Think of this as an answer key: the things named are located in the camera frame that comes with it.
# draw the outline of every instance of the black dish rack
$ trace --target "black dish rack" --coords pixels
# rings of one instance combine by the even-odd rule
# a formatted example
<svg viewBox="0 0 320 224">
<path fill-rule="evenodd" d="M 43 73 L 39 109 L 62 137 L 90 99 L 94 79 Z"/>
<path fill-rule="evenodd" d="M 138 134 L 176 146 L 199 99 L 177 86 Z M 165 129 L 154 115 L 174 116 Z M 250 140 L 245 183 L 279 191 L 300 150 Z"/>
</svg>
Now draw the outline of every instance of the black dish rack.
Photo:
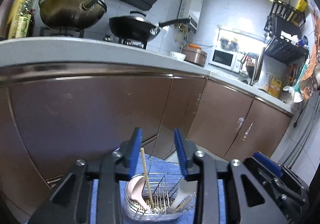
<svg viewBox="0 0 320 224">
<path fill-rule="evenodd" d="M 306 16 L 304 12 L 300 12 L 289 4 L 286 4 L 280 0 L 273 0 L 270 14 L 267 17 L 267 22 L 264 27 L 264 31 L 272 34 L 273 24 L 272 17 L 273 15 L 282 17 L 287 22 L 295 22 L 295 25 L 301 29 L 302 25 L 306 22 Z"/>
<path fill-rule="evenodd" d="M 308 58 L 309 51 L 302 46 L 295 46 L 283 36 L 273 36 L 264 50 L 264 54 L 286 65 L 301 57 Z"/>
</svg>

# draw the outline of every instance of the white bowl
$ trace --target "white bowl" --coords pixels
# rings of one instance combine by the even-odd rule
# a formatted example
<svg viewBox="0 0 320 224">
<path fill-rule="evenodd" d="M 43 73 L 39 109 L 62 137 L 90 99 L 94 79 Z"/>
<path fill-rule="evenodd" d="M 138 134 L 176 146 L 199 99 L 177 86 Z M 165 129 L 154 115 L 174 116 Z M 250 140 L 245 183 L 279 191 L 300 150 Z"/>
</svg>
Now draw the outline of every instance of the white bowl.
<svg viewBox="0 0 320 224">
<path fill-rule="evenodd" d="M 171 51 L 170 52 L 170 57 L 173 57 L 173 58 L 175 58 L 177 60 L 184 60 L 186 58 L 186 55 L 183 54 L 183 53 Z"/>
</svg>

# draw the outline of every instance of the microwave door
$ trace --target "microwave door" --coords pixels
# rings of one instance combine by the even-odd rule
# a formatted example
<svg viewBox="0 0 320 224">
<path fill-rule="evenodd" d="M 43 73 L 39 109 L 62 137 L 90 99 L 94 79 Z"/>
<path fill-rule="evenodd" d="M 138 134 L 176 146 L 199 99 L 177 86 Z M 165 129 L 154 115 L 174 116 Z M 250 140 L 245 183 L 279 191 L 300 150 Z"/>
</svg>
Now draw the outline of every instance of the microwave door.
<svg viewBox="0 0 320 224">
<path fill-rule="evenodd" d="M 211 64 L 221 67 L 223 69 L 227 70 L 233 70 L 233 67 L 236 62 L 236 53 L 232 52 L 224 52 L 220 50 L 214 50 L 212 59 L 211 59 Z"/>
</svg>

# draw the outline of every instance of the black frying pan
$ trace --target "black frying pan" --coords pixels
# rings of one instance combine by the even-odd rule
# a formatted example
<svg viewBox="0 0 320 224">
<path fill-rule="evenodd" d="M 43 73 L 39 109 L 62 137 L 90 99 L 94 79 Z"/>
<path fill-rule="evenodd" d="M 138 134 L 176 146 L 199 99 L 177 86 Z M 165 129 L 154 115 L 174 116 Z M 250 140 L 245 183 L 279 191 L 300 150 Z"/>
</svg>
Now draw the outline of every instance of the black frying pan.
<svg viewBox="0 0 320 224">
<path fill-rule="evenodd" d="M 131 11 L 130 14 L 141 14 L 144 18 L 146 15 L 142 12 Z M 118 16 L 109 19 L 110 30 L 113 35 L 122 39 L 131 39 L 140 42 L 153 40 L 161 31 L 162 27 L 183 23 L 190 23 L 190 17 L 187 19 L 176 19 L 154 25 L 149 21 L 138 16 Z"/>
</svg>

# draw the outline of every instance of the microwave oven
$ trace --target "microwave oven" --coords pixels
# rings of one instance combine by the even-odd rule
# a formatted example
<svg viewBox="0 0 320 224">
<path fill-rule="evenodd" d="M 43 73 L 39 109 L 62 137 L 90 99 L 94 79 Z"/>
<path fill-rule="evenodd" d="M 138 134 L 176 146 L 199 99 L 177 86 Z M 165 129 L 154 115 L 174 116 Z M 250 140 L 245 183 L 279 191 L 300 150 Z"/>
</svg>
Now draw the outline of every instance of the microwave oven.
<svg viewBox="0 0 320 224">
<path fill-rule="evenodd" d="M 235 73 L 239 73 L 241 67 L 241 59 L 244 57 L 243 53 L 224 50 L 222 48 L 213 48 L 209 64 L 227 69 Z"/>
</svg>

